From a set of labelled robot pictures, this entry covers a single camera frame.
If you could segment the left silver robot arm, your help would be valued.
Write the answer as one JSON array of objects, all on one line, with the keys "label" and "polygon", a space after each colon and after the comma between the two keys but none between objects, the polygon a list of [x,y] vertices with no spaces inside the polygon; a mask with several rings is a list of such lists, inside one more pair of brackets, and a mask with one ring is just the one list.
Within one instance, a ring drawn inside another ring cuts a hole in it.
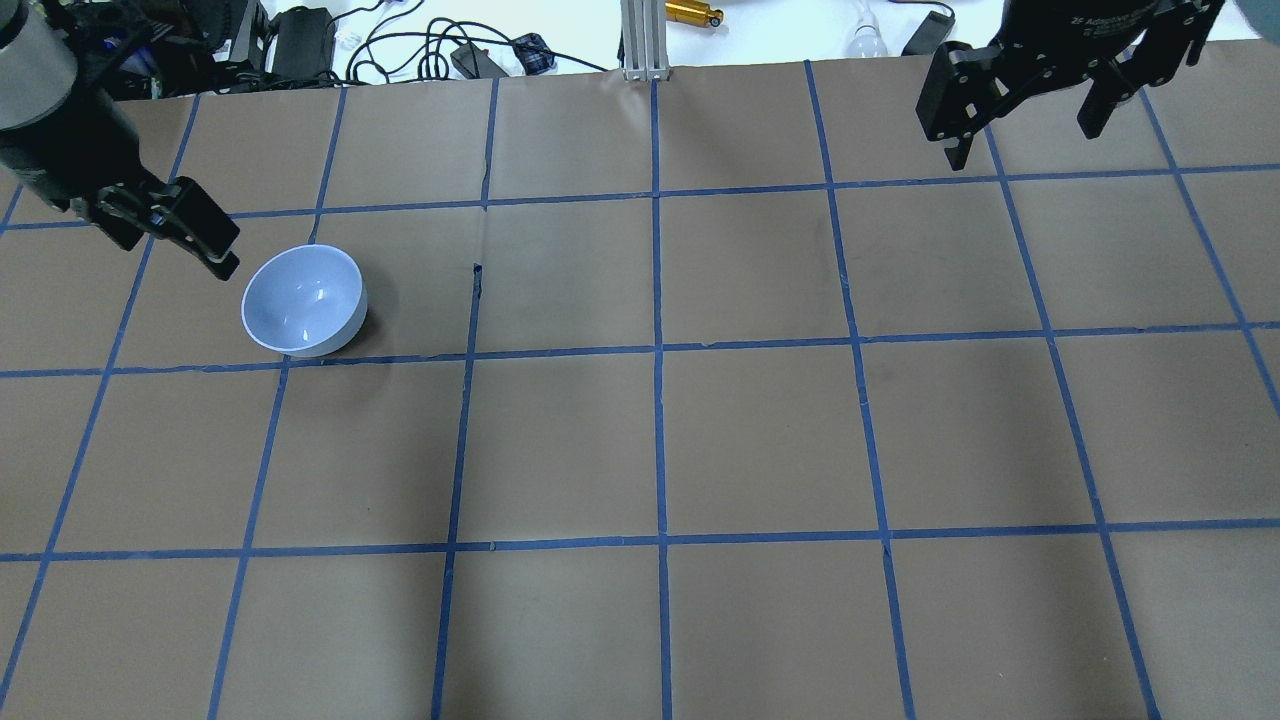
[{"label": "left silver robot arm", "polygon": [[228,281],[239,227],[195,179],[161,179],[142,163],[138,132],[108,92],[110,77],[168,32],[129,1],[5,1],[3,165],[120,249],[165,238]]}]

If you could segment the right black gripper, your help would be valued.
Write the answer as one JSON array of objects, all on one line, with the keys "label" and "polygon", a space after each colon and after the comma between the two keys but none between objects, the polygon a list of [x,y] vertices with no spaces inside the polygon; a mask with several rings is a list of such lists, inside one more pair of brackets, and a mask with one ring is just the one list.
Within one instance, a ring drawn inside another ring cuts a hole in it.
[{"label": "right black gripper", "polygon": [[[1117,105],[1199,61],[1224,8],[1224,1],[1006,1],[991,45],[945,41],[934,50],[916,118],[960,172],[995,119],[1034,95],[1091,78],[1076,120],[1087,138],[1098,138]],[[1117,54],[1139,35],[1132,56],[1120,61]]]}]

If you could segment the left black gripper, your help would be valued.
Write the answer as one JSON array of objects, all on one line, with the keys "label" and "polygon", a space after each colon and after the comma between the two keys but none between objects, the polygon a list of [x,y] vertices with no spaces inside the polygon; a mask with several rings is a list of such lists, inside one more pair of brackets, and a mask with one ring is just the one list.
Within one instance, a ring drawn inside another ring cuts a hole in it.
[{"label": "left black gripper", "polygon": [[241,228],[193,179],[164,182],[141,160],[140,136],[113,100],[68,100],[46,117],[1,132],[3,165],[59,211],[74,210],[118,247],[168,240],[216,279],[241,260]]}]

